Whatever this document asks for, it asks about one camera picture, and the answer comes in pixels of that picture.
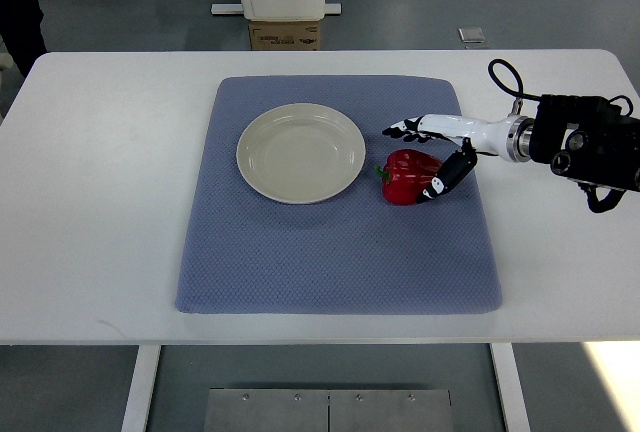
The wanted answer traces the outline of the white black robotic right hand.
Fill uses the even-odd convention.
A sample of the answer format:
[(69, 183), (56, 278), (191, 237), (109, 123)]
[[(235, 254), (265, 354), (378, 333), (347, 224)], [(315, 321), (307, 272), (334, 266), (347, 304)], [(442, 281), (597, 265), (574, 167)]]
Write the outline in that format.
[(429, 185), (417, 197), (417, 203), (434, 200), (455, 188), (477, 164), (480, 155), (497, 156), (509, 162), (526, 160), (517, 137), (522, 118), (515, 116), (498, 122), (448, 115), (427, 114), (405, 119), (383, 131), (385, 136), (406, 142), (425, 143), (440, 139), (457, 149), (445, 160)]

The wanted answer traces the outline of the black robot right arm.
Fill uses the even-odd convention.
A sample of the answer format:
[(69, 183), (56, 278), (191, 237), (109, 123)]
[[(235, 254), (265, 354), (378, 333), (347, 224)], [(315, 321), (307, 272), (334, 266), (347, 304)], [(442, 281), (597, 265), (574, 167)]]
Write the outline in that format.
[(577, 183), (593, 213), (608, 212), (627, 191), (639, 190), (639, 119), (628, 96), (528, 94), (515, 67), (500, 58), (488, 73), (514, 98), (506, 139), (513, 158), (547, 164)]

